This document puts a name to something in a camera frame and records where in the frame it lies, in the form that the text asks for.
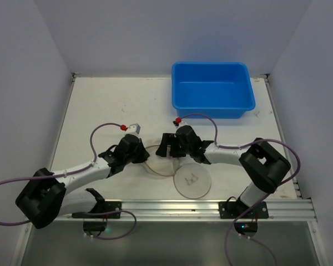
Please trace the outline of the white mesh laundry bag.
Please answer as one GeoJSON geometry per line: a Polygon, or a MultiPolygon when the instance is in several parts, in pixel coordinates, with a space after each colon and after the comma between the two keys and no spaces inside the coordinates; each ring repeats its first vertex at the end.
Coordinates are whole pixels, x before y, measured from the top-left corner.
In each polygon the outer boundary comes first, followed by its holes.
{"type": "Polygon", "coordinates": [[[158,147],[157,144],[147,146],[149,157],[143,162],[153,179],[171,179],[176,191],[187,199],[200,199],[209,193],[212,180],[205,167],[170,155],[160,157],[156,154],[158,147]]]}

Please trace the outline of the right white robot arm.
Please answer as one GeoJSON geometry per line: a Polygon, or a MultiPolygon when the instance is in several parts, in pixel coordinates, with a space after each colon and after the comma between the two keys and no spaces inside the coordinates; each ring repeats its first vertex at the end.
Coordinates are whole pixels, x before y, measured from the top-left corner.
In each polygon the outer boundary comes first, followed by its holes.
{"type": "Polygon", "coordinates": [[[174,134],[164,133],[155,152],[157,156],[181,158],[190,156],[195,162],[207,165],[224,163],[241,166],[251,179],[251,183],[225,209],[240,215],[264,200],[280,186],[291,169],[290,162],[269,144],[268,140],[256,138],[239,147],[223,148],[212,140],[202,140],[189,125],[180,126],[174,134]]]}

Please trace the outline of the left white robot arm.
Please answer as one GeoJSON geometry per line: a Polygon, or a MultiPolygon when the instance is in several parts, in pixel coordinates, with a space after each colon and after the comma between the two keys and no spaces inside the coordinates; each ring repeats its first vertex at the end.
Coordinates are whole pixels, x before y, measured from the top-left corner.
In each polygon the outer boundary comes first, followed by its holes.
{"type": "Polygon", "coordinates": [[[46,227],[65,214],[106,217],[110,210],[103,196],[95,189],[87,188],[79,197],[71,197],[70,193],[122,172],[129,163],[143,163],[148,158],[149,153],[142,140],[126,134],[119,144],[98,154],[86,165],[57,173],[46,168],[38,170],[16,198],[16,206],[37,229],[46,227]]]}

